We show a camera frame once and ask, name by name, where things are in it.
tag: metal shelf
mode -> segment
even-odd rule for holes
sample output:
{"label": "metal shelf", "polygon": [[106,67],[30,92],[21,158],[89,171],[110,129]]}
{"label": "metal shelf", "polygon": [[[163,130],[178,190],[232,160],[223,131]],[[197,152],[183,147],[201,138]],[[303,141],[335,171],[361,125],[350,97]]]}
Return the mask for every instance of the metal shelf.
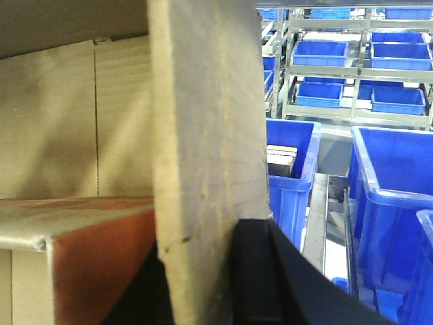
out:
{"label": "metal shelf", "polygon": [[288,104],[284,109],[284,117],[287,115],[310,116],[318,118],[349,119],[350,108],[322,108],[313,106],[299,106]]}
{"label": "metal shelf", "polygon": [[420,127],[423,129],[428,129],[431,125],[431,118],[429,116],[422,115],[408,115],[408,114],[393,114],[393,113],[381,113],[372,112],[370,110],[356,110],[355,120],[364,123],[374,123],[381,125],[391,125],[391,126],[410,126],[410,127]]}
{"label": "metal shelf", "polygon": [[365,19],[295,19],[291,22],[293,29],[342,29],[362,32],[368,27]]}
{"label": "metal shelf", "polygon": [[[351,125],[365,123],[369,125],[385,125],[393,127],[416,127],[430,129],[433,116],[430,112],[430,105],[426,108],[426,115],[415,116],[408,114],[379,113],[371,110],[358,108],[357,95],[359,93],[360,81],[383,80],[400,81],[420,84],[433,84],[433,71],[420,70],[393,70],[372,68],[368,53],[367,36],[368,33],[380,30],[404,31],[413,30],[425,33],[433,33],[432,20],[384,20],[375,16],[374,9],[366,9],[365,15],[351,19],[320,20],[320,19],[292,19],[289,20],[288,34],[300,30],[329,30],[339,29],[343,32],[354,32],[361,34],[358,43],[350,43],[350,57],[346,66],[303,66],[293,64],[292,52],[294,44],[288,49],[288,59],[286,61],[286,77],[288,82],[289,94],[283,103],[282,117],[289,115],[305,116],[313,118],[328,118],[334,121],[346,121]],[[336,77],[354,79],[354,98],[351,108],[318,108],[297,106],[293,103],[293,91],[295,76],[311,77]]]}

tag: cardboard box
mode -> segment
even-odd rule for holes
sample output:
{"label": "cardboard box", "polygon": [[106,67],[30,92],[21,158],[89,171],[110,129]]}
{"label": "cardboard box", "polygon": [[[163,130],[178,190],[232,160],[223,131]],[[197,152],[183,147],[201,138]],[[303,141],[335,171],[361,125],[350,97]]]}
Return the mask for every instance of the cardboard box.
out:
{"label": "cardboard box", "polygon": [[267,146],[269,175],[290,177],[295,165],[298,149],[285,146]]}
{"label": "cardboard box", "polygon": [[[0,35],[0,198],[154,193],[176,324],[224,324],[233,226],[269,216],[255,2],[0,1],[0,18],[7,26]],[[128,40],[139,36],[149,41]],[[116,228],[121,234],[127,226]],[[26,227],[16,229],[20,237]],[[127,251],[115,247],[97,260]],[[38,272],[52,274],[49,250],[31,250],[3,251],[3,266],[39,256]],[[110,276],[110,268],[100,274]],[[40,296],[53,295],[53,283],[48,278]],[[10,283],[0,286],[7,293]],[[10,304],[10,297],[0,299]],[[50,298],[48,307],[40,303],[18,304],[16,320],[29,311],[53,314]],[[23,322],[51,322],[32,317],[37,322]]]}
{"label": "cardboard box", "polygon": [[154,242],[152,197],[0,200],[0,324],[99,324]]}

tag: cardboard flap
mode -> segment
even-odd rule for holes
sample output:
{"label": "cardboard flap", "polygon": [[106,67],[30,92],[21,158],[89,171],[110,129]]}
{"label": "cardboard flap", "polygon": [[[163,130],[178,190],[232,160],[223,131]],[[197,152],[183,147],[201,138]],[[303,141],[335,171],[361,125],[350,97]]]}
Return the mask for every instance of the cardboard flap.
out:
{"label": "cardboard flap", "polygon": [[44,251],[52,236],[153,208],[151,196],[0,200],[0,248]]}

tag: blue plastic crate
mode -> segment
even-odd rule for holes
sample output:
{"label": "blue plastic crate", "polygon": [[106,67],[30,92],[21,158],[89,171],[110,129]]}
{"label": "blue plastic crate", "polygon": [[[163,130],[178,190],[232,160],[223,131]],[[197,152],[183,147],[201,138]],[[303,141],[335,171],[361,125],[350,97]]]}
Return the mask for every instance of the blue plastic crate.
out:
{"label": "blue plastic crate", "polygon": [[265,76],[265,93],[267,93],[273,84],[273,71],[265,70],[263,74]]}
{"label": "blue plastic crate", "polygon": [[398,320],[404,325],[431,325],[433,320],[433,211],[417,213],[421,224],[419,257],[411,288],[405,295]]}
{"label": "blue plastic crate", "polygon": [[346,79],[340,78],[318,78],[318,77],[305,77],[306,83],[335,83],[339,85],[345,85]]}
{"label": "blue plastic crate", "polygon": [[258,8],[263,20],[278,20],[278,8]]}
{"label": "blue plastic crate", "polygon": [[347,42],[301,41],[294,49],[293,63],[307,66],[344,66]]}
{"label": "blue plastic crate", "polygon": [[428,44],[372,43],[372,68],[431,70],[432,52]]}
{"label": "blue plastic crate", "polygon": [[310,19],[349,19],[349,7],[313,8]]}
{"label": "blue plastic crate", "polygon": [[332,83],[303,82],[296,94],[296,103],[301,106],[339,108],[343,88],[343,85]]}
{"label": "blue plastic crate", "polygon": [[373,32],[372,43],[425,43],[420,32]]}
{"label": "blue plastic crate", "polygon": [[422,115],[426,99],[421,89],[374,87],[371,106],[373,112]]}
{"label": "blue plastic crate", "polygon": [[267,119],[268,144],[298,149],[293,177],[269,176],[270,207],[284,234],[300,249],[306,206],[319,153],[320,124]]}
{"label": "blue plastic crate", "polygon": [[386,19],[430,19],[433,7],[389,7],[385,8]]}
{"label": "blue plastic crate", "polygon": [[416,212],[433,208],[433,133],[353,127],[352,136],[358,266],[366,286],[404,294],[419,246]]}
{"label": "blue plastic crate", "polygon": [[375,81],[375,80],[361,80],[359,84],[358,99],[359,100],[371,100],[371,94],[373,93],[373,87],[399,87],[403,88],[404,83],[398,83],[395,81]]}
{"label": "blue plastic crate", "polygon": [[263,70],[274,70],[274,68],[275,68],[275,56],[264,56]]}

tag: gray metal frame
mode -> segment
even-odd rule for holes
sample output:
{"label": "gray metal frame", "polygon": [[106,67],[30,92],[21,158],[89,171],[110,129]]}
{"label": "gray metal frame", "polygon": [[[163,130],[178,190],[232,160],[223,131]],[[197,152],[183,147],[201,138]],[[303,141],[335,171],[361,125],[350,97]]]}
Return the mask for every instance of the gray metal frame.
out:
{"label": "gray metal frame", "polygon": [[[344,121],[352,124],[367,123],[374,125],[385,125],[394,127],[415,127],[429,130],[433,114],[430,112],[432,103],[431,86],[433,85],[433,71],[418,70],[391,70],[369,68],[369,59],[365,57],[367,49],[367,36],[372,31],[386,31],[393,28],[394,30],[416,30],[424,33],[433,33],[433,21],[431,20],[378,20],[373,17],[373,9],[365,10],[363,19],[349,20],[310,20],[304,19],[303,15],[294,15],[299,9],[290,8],[290,19],[288,33],[293,38],[294,31],[302,30],[329,30],[330,28],[341,28],[345,31],[361,33],[361,42],[359,43],[358,52],[353,51],[349,64],[343,67],[333,66],[298,66],[292,64],[292,48],[288,48],[288,58],[286,60],[285,81],[288,82],[288,96],[283,101],[282,118],[288,116],[305,116],[315,118],[328,118],[334,121]],[[295,76],[313,76],[313,77],[340,77],[355,80],[355,89],[352,99],[351,108],[318,108],[297,106],[292,102],[295,86],[293,82]],[[359,93],[359,84],[361,79],[364,80],[383,80],[383,81],[403,81],[411,83],[424,84],[428,107],[426,114],[423,116],[408,114],[392,114],[372,112],[371,110],[357,108],[357,97]]]}

